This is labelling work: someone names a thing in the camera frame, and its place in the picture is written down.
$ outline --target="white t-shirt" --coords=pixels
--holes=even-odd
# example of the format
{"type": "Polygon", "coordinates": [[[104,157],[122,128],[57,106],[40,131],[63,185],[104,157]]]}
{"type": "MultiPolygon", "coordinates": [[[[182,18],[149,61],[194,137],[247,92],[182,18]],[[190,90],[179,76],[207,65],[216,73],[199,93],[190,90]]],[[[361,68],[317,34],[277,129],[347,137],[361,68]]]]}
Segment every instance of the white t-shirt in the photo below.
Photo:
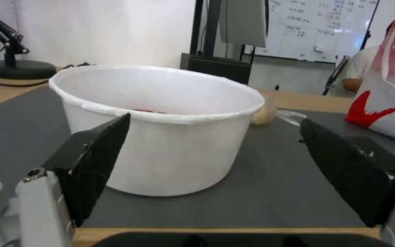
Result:
{"type": "Polygon", "coordinates": [[[361,79],[368,72],[379,46],[366,48],[354,55],[346,66],[343,79],[361,79]]]}
{"type": "Polygon", "coordinates": [[[337,97],[354,97],[354,93],[344,89],[342,85],[343,79],[361,79],[368,72],[371,63],[379,50],[379,46],[369,47],[361,50],[348,61],[342,73],[336,78],[329,96],[337,97]]]}

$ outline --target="desk lamp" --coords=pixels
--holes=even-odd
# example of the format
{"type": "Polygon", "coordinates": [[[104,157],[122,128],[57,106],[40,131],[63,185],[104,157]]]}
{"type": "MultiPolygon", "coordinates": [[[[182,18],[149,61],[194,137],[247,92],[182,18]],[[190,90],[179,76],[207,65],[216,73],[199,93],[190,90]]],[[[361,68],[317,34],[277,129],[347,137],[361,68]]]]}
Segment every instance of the desk lamp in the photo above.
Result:
{"type": "Polygon", "coordinates": [[[4,60],[0,60],[0,78],[6,79],[44,79],[56,73],[52,64],[40,61],[16,60],[16,54],[28,54],[22,42],[22,34],[0,20],[0,42],[4,45],[4,60]]]}

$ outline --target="bag handle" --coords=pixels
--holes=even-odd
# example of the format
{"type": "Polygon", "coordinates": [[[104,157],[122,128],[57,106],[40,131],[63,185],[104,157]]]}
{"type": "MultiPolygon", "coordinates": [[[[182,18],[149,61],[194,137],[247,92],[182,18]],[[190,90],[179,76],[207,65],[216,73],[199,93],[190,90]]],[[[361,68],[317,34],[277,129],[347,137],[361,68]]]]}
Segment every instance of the bag handle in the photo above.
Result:
{"type": "Polygon", "coordinates": [[[382,56],[382,61],[381,61],[381,74],[382,74],[382,79],[384,82],[388,83],[390,86],[392,86],[395,89],[395,85],[388,81],[387,76],[389,72],[389,57],[390,57],[390,52],[391,52],[391,47],[393,46],[393,42],[395,39],[395,28],[390,35],[388,42],[385,46],[385,51],[382,56]]]}

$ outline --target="gray cloth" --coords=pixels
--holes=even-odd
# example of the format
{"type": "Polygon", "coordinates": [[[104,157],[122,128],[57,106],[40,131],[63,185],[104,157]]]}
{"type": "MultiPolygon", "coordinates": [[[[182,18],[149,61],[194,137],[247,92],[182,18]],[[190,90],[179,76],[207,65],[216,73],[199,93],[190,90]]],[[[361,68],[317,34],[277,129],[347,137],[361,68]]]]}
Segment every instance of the gray cloth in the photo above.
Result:
{"type": "MultiPolygon", "coordinates": [[[[334,125],[342,114],[307,112],[334,125]]],[[[0,104],[0,181],[12,190],[68,137],[59,97],[42,87],[0,104]]],[[[323,177],[298,128],[251,126],[231,171],[204,191],[142,197],[105,188],[86,227],[351,227],[356,213],[323,177]]]]}

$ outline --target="screw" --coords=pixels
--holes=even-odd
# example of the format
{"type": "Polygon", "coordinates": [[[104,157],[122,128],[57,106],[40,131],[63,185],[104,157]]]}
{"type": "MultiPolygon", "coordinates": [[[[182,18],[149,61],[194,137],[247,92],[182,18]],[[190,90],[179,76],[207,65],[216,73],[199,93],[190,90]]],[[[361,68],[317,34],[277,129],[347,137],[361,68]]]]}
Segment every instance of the screw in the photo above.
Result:
{"type": "Polygon", "coordinates": [[[27,172],[27,175],[22,179],[24,183],[42,178],[47,175],[47,171],[43,167],[35,168],[27,172]]]}

